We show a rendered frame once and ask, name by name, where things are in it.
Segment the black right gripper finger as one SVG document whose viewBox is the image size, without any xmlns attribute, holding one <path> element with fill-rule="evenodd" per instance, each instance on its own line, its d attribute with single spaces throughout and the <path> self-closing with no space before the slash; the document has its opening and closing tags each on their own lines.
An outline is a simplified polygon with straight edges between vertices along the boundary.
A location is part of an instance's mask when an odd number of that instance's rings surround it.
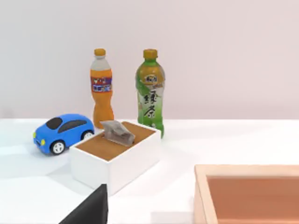
<svg viewBox="0 0 299 224">
<path fill-rule="evenodd" d="M 107 224 L 107 185 L 101 184 L 58 224 Z"/>
</svg>

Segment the white tissue box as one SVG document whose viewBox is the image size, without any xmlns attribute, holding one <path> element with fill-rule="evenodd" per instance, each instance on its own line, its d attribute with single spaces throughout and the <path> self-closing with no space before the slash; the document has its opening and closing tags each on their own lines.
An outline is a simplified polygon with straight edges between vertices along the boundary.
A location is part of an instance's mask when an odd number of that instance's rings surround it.
<svg viewBox="0 0 299 224">
<path fill-rule="evenodd" d="M 69 149 L 72 177 L 92 189 L 106 184 L 114 195 L 148 169 L 161 157 L 161 132 L 158 129 L 123 121 L 135 135 L 131 146 L 109 141 L 101 130 Z"/>
</svg>

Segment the blue toy car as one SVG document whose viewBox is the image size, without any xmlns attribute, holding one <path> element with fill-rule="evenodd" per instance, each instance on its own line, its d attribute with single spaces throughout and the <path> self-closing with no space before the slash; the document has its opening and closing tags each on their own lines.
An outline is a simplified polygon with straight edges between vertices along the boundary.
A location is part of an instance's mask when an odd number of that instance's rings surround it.
<svg viewBox="0 0 299 224">
<path fill-rule="evenodd" d="M 60 155 L 93 134 L 94 125 L 88 117 L 68 113 L 53 117 L 39 126 L 33 132 L 33 143 L 44 154 Z"/>
</svg>

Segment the orange bottle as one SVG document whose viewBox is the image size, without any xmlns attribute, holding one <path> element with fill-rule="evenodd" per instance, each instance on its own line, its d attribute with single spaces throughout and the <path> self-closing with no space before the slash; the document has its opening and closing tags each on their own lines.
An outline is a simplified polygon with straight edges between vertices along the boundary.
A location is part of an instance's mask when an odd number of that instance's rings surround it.
<svg viewBox="0 0 299 224">
<path fill-rule="evenodd" d="M 93 110 L 93 123 L 98 129 L 102 129 L 102 121 L 114 120 L 114 112 L 111 106 L 113 95 L 112 69 L 106 60 L 105 49 L 94 50 L 94 61 L 90 67 L 91 93 L 95 102 Z"/>
</svg>

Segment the green bottle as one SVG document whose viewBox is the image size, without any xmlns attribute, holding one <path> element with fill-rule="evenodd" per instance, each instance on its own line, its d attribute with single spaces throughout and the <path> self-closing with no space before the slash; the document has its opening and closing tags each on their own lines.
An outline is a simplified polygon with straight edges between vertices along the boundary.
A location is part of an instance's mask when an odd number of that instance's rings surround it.
<svg viewBox="0 0 299 224">
<path fill-rule="evenodd" d="M 163 125 L 163 94 L 165 72 L 157 62 L 156 49 L 143 51 L 144 62 L 135 74 L 135 87 L 138 102 L 138 123 L 160 130 L 164 136 Z"/>
</svg>

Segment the shallow salmon-coloured box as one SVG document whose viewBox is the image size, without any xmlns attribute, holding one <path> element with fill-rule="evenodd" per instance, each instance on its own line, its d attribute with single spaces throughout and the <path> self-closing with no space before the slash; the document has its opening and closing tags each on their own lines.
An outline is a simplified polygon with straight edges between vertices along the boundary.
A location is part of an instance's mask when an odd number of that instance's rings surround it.
<svg viewBox="0 0 299 224">
<path fill-rule="evenodd" d="M 299 165 L 195 165 L 194 224 L 299 224 Z"/>
</svg>

